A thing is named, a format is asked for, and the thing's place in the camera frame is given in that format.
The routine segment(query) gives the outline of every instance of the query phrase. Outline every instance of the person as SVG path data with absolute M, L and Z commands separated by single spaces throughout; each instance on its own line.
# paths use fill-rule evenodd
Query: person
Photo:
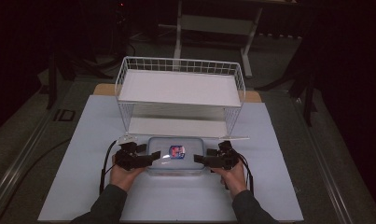
M 127 192 L 132 186 L 134 179 L 144 172 L 146 168 L 137 168 L 126 171 L 115 165 L 110 174 L 107 185 L 91 207 L 91 210 L 72 220 L 72 224 L 116 224 L 119 223 Z M 243 163 L 239 161 L 231 170 L 211 168 L 221 175 L 221 183 L 226 184 L 233 199 L 232 208 L 240 224 L 245 223 L 278 223 L 272 216 L 260 207 L 253 193 L 245 184 Z

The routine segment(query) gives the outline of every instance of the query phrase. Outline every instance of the floor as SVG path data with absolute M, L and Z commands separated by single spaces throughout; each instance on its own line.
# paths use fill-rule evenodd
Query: floor
M 129 53 L 143 57 L 173 57 L 174 45 L 170 39 L 152 43 L 138 35 L 132 40 L 134 50 L 130 47 Z M 249 53 L 253 78 L 245 80 L 246 88 L 254 90 L 280 77 L 298 46 L 299 39 L 257 36 Z M 241 62 L 238 48 L 205 47 L 203 43 L 194 44 L 191 39 L 183 42 L 182 58 Z M 7 208 L 5 203 L 0 204 L 0 211 L 6 208 L 0 219 L 2 224 L 37 223 L 68 144 L 56 147 L 38 163 L 35 161 L 72 136 L 95 86 L 114 82 L 77 71 L 79 75 L 73 82 L 59 78 L 59 98 L 52 110 L 46 110 L 48 96 L 37 93 L 0 129 L 0 183 L 6 171 L 23 177 Z M 115 76 L 118 67 L 104 72 Z M 301 115 L 300 99 L 292 99 L 287 94 L 290 84 L 261 91 L 260 95 L 269 110 L 296 190 L 304 216 L 301 223 L 376 223 L 376 205 L 322 102 L 321 92 L 314 93 L 316 111 L 312 113 L 313 127 L 308 127 Z M 72 120 L 63 121 L 57 110 L 75 111 L 76 114 Z M 30 153 L 21 173 L 8 170 L 22 151 Z

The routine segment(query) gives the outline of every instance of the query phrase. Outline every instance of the dark sleeve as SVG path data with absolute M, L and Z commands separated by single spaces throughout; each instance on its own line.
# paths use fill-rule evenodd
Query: dark sleeve
M 89 213 L 76 217 L 72 220 L 71 224 L 119 223 L 126 199 L 126 191 L 115 185 L 108 185 L 97 201 L 95 201 Z
M 260 207 L 259 202 L 249 190 L 237 194 L 233 200 L 232 206 L 234 214 L 240 224 L 279 223 Z

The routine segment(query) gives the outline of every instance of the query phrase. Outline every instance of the background table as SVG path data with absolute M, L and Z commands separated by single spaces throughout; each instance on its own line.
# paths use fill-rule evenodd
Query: background table
M 95 93 L 112 86 L 99 86 Z M 106 150 L 123 134 L 115 96 L 92 95 L 38 220 L 69 221 L 90 211 L 98 197 Z M 250 136 L 249 140 L 233 141 L 232 145 L 249 161 L 255 196 L 262 207 L 281 221 L 303 220 L 266 106 L 263 103 L 244 104 L 233 134 Z M 146 143 L 149 137 L 140 135 L 138 144 Z M 219 141 L 204 139 L 204 143 L 206 147 L 216 148 Z M 118 147 L 114 147 L 111 153 L 117 150 Z M 219 179 L 208 169 L 200 176 L 150 176 L 143 173 L 136 178 L 129 192 L 121 220 L 235 221 L 229 192 L 219 184 Z

